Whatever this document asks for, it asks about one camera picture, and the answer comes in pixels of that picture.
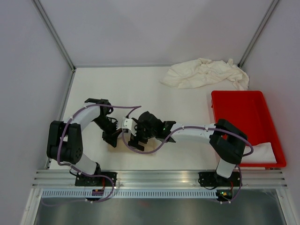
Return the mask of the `beige t shirt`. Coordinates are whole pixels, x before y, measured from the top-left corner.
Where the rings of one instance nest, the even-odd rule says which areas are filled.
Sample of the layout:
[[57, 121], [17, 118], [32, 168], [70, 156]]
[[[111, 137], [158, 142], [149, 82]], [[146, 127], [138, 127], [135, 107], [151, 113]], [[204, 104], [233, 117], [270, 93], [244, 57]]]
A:
[[130, 153], [131, 150], [125, 145], [122, 139], [122, 134], [118, 136], [116, 147], [108, 145], [108, 151], [112, 153]]

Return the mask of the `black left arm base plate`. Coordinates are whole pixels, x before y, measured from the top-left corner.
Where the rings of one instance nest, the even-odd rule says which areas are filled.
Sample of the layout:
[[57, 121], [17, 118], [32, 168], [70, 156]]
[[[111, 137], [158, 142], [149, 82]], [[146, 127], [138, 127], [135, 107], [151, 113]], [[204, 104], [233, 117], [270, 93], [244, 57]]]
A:
[[[117, 181], [117, 173], [116, 172], [102, 172], [102, 176], [109, 177], [113, 184], [116, 184]], [[111, 182], [104, 177], [88, 177], [85, 175], [76, 175], [75, 180], [75, 186], [76, 187], [111, 187]]]

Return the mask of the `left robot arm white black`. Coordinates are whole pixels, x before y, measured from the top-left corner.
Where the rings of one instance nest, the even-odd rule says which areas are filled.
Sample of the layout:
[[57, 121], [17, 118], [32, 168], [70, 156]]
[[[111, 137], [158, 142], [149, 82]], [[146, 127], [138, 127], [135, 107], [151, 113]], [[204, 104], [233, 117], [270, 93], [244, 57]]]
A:
[[68, 123], [54, 120], [50, 124], [46, 154], [63, 165], [73, 166], [86, 174], [86, 180], [93, 186], [102, 181], [100, 165], [83, 153], [82, 131], [94, 122], [102, 130], [102, 139], [112, 147], [117, 146], [121, 130], [117, 120], [108, 115], [113, 108], [107, 99], [89, 98], [84, 109], [76, 113]]

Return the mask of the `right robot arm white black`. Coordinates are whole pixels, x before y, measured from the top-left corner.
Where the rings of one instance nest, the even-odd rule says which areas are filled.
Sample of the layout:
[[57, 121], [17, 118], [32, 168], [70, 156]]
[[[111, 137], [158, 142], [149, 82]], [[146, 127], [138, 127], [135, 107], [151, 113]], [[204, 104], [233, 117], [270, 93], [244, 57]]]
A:
[[179, 141], [198, 141], [209, 144], [220, 157], [214, 180], [225, 185], [231, 179], [236, 166], [245, 156], [245, 148], [250, 146], [248, 137], [225, 119], [209, 125], [184, 125], [175, 121], [161, 121], [153, 114], [144, 112], [138, 119], [125, 117], [122, 121], [122, 132], [130, 133], [130, 140], [125, 145], [139, 154], [146, 154], [144, 144], [155, 138], [161, 144], [150, 154], [157, 152], [165, 143]]

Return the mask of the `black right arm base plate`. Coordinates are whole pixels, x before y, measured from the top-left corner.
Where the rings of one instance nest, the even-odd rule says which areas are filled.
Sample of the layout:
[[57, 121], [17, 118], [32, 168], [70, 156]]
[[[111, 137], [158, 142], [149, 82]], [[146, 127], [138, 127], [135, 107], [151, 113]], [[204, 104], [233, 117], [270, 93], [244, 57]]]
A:
[[199, 172], [198, 183], [203, 188], [232, 188], [239, 187], [241, 184], [241, 177], [239, 172], [232, 172], [229, 178], [224, 178], [217, 175], [216, 172]]

